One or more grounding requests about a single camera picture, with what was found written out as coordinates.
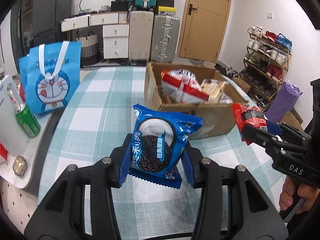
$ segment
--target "door frame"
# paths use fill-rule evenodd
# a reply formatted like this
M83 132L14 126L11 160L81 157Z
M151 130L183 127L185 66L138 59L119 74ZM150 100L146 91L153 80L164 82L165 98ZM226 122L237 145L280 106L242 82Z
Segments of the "door frame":
M189 3L190 3L190 0L186 0L185 1L185 5L184 5L183 18L182 18L182 23L181 23L179 43L178 43L178 49L177 49L178 57L180 57L180 54L181 54L182 40L183 40L183 35L184 35L187 16L188 16L188 11L189 11ZM227 11L227 16L226 16L226 22L224 24L223 33L222 33L222 37L221 37L221 40L220 40L219 49L218 49L218 53L217 53L215 62L217 61L217 59L219 58L219 55L220 55L222 42L223 42L223 39L224 39L224 36L225 36L225 33L226 33L226 28L227 28L227 24L228 24L228 20L229 20L230 7L231 7L231 0L229 0L229 3L228 3L228 11Z

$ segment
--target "wooden door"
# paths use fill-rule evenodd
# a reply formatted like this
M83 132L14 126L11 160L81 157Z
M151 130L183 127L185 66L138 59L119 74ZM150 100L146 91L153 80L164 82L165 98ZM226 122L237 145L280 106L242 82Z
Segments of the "wooden door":
M215 62L221 48L230 0L186 0L180 57Z

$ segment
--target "purple bag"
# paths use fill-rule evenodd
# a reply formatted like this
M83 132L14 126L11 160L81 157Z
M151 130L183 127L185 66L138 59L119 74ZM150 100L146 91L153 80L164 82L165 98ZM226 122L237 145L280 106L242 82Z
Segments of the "purple bag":
M285 113L293 109L301 95L302 92L298 87L291 85L290 82L283 82L280 91L265 116L271 122L280 122Z

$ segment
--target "silver suitcase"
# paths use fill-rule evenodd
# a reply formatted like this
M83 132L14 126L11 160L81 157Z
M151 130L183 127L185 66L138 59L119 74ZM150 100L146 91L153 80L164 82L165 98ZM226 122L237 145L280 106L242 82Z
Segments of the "silver suitcase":
M153 16L153 12L131 12L129 30L129 59L149 60Z
M180 19L170 15L156 15L151 41L151 60L173 62L176 52Z

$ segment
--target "blue snack package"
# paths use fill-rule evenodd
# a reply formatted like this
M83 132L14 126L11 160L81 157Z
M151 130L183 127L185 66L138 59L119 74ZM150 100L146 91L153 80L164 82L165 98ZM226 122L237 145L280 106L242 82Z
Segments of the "blue snack package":
M137 118L131 139L129 174L159 185L180 188L176 167L188 136L202 127L203 119L182 113L158 112L133 106Z

